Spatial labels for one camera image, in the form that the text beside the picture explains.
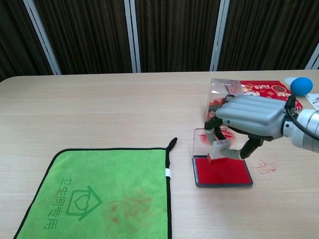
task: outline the wooden table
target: wooden table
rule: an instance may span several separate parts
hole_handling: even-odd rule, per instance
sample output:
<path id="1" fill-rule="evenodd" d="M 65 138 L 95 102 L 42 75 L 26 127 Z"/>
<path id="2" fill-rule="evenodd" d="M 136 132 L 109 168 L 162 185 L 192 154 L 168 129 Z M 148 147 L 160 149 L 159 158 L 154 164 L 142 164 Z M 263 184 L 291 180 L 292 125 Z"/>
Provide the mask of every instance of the wooden table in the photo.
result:
<path id="1" fill-rule="evenodd" d="M 198 188 L 193 130 L 211 77 L 281 80 L 319 71 L 14 77 L 0 83 L 0 238 L 15 234 L 53 156 L 65 148 L 165 147 L 171 152 L 173 238 L 319 238 L 319 154 L 281 138 L 250 158 L 252 188 Z M 312 108 L 300 98 L 304 108 Z M 277 170 L 263 177 L 251 165 Z"/>

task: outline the robotic hand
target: robotic hand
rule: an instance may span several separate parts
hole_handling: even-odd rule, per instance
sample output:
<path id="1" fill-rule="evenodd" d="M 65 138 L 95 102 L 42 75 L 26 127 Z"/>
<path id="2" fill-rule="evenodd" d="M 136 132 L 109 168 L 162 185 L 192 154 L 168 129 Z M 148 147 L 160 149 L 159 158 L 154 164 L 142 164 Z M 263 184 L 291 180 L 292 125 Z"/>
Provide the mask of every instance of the robotic hand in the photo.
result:
<path id="1" fill-rule="evenodd" d="M 294 146 L 319 153 L 319 111 L 305 109 L 295 112 L 295 96 L 287 102 L 260 96 L 233 96 L 216 110 L 215 116 L 205 123 L 205 132 L 211 143 L 225 139 L 220 126 L 226 125 L 235 132 L 248 135 L 241 150 L 224 149 L 225 157 L 245 159 L 264 140 L 286 136 Z"/>

